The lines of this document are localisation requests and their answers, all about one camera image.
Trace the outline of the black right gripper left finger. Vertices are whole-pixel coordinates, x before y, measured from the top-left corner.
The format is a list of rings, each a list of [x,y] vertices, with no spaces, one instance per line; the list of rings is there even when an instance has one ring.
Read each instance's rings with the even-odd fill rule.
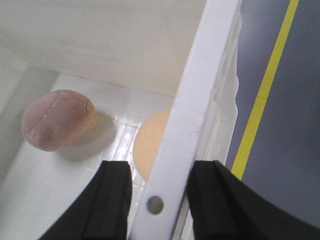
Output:
[[[125,240],[132,201],[126,161],[102,161],[96,174],[42,240]]]

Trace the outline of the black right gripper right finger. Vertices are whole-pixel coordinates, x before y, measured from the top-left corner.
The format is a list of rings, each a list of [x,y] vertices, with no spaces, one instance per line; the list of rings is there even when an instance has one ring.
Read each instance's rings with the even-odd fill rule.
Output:
[[[318,240],[320,230],[279,209],[219,161],[195,161],[187,198],[196,240]]]

